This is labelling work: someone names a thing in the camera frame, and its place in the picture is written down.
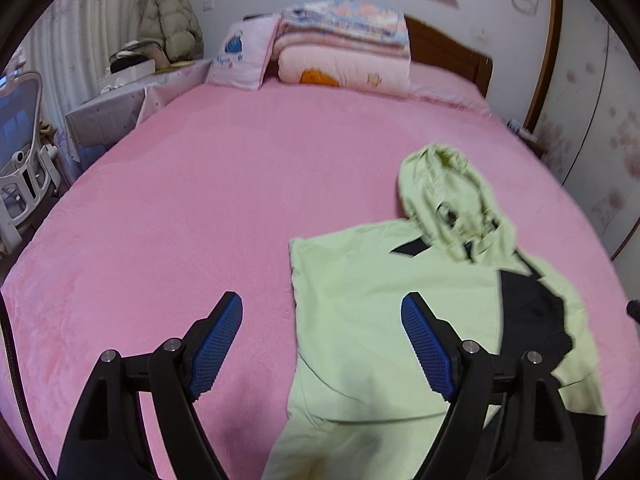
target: pink bedspread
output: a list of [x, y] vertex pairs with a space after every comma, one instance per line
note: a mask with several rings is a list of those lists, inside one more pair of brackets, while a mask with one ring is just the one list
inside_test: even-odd
[[[54, 467], [103, 350], [152, 351], [234, 290], [242, 327], [196, 409], [228, 476], [260, 478], [295, 367], [289, 239], [401, 214], [400, 163], [435, 140], [468, 156], [520, 246], [582, 294], [602, 358], [609, 463], [640, 410], [640, 346], [604, 250], [546, 168], [496, 120], [272, 80], [258, 92], [200, 86], [143, 123], [78, 180], [6, 280], [28, 403]], [[4, 362], [0, 411], [30, 450]], [[174, 478], [143, 400], [158, 473]]]

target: metal screw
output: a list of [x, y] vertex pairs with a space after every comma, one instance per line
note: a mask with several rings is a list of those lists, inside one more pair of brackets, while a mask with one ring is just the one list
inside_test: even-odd
[[527, 353], [527, 359], [533, 364], [539, 365], [542, 362], [542, 355], [538, 352], [531, 351]]
[[468, 354], [477, 354], [480, 351], [480, 345], [471, 339], [462, 342], [462, 349]]
[[182, 346], [182, 341], [180, 341], [177, 337], [172, 337], [164, 342], [162, 348], [164, 348], [167, 352], [175, 352], [178, 348]]
[[102, 352], [100, 356], [100, 361], [103, 363], [110, 363], [118, 356], [118, 353], [115, 350], [105, 350]]

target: stack of bedding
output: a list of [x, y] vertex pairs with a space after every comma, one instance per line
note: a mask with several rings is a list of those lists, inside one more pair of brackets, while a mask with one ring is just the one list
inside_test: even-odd
[[280, 79], [407, 97], [409, 35], [402, 13], [355, 0], [282, 13], [271, 60]]

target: wooden headboard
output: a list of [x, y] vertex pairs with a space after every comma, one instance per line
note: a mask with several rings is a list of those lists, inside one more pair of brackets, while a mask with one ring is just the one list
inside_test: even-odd
[[[484, 97], [494, 70], [491, 58], [458, 43], [437, 28], [430, 27], [415, 18], [406, 16], [409, 30], [411, 59], [413, 62], [439, 66], [450, 70], [478, 87]], [[278, 76], [278, 62], [271, 61], [265, 77]]]

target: down jacket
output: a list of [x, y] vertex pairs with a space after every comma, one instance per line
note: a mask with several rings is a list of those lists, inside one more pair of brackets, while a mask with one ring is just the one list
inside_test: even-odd
[[158, 40], [171, 62], [201, 59], [204, 41], [188, 0], [143, 0], [140, 40]]

